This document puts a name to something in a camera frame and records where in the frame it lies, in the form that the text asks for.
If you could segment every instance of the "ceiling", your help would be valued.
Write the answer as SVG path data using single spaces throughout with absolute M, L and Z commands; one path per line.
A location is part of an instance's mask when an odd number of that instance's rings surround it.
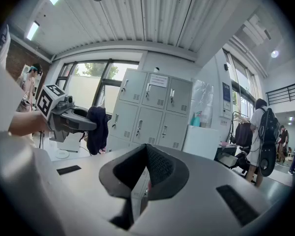
M 289 122 L 292 123 L 292 125 L 295 125 L 295 111 L 291 112 L 284 112 L 284 113 L 276 113 L 275 114 L 280 124 L 288 124 Z
M 38 0 L 26 0 L 10 18 L 22 35 Z M 55 55 L 92 43 L 137 40 L 197 53 L 229 0 L 44 0 L 31 43 Z
M 263 69 L 270 72 L 295 57 L 293 30 L 281 11 L 270 1 L 261 3 L 251 17 L 253 15 L 259 18 L 259 23 L 268 31 L 271 40 L 265 39 L 262 44 L 257 45 L 244 31 L 245 25 L 238 29 L 235 36 L 255 56 Z M 279 52 L 279 56 L 275 59 L 271 57 L 273 50 Z

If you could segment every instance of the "gray metal locker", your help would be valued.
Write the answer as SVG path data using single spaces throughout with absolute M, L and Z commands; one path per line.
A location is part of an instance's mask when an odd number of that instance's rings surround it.
M 114 114 L 110 123 L 110 134 L 112 136 L 130 141 L 137 111 L 137 106 L 118 102 L 115 105 Z
M 167 110 L 188 115 L 191 87 L 191 83 L 172 78 Z
M 186 119 L 166 113 L 158 145 L 181 150 L 187 128 Z
M 167 80 L 167 86 L 165 88 L 150 85 L 150 79 L 151 74 L 148 77 L 147 85 L 143 92 L 142 105 L 164 109 L 169 79 Z
M 126 148 L 129 147 L 129 141 L 114 137 L 114 136 L 108 136 L 108 140 L 107 140 L 107 144 L 108 144 L 108 151 L 114 151 L 114 150 L 118 150 L 118 149 L 122 149 L 122 148 Z
M 121 84 L 119 99 L 139 103 L 147 73 L 127 70 Z
M 139 144 L 156 144 L 163 112 L 141 108 L 135 126 L 133 142 Z

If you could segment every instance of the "black backpack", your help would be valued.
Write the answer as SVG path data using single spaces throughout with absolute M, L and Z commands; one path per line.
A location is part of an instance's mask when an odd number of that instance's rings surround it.
M 259 127 L 259 137 L 263 144 L 275 144 L 280 134 L 280 124 L 271 108 L 264 110 Z

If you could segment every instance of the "railing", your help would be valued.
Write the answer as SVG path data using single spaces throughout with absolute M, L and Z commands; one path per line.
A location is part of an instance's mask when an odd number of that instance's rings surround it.
M 266 92 L 269 105 L 295 100 L 295 84 Z

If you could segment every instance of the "brick wall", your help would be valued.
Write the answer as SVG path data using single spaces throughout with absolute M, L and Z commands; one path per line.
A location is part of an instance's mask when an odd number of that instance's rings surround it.
M 8 56 L 6 58 L 6 70 L 9 72 L 13 79 L 18 79 L 18 77 L 21 75 L 24 65 L 31 66 L 35 63 L 40 63 L 43 69 L 43 76 L 40 80 L 36 94 L 36 97 L 38 97 L 40 89 L 44 84 L 50 64 L 29 51 L 28 49 L 21 46 L 14 40 L 11 40 Z

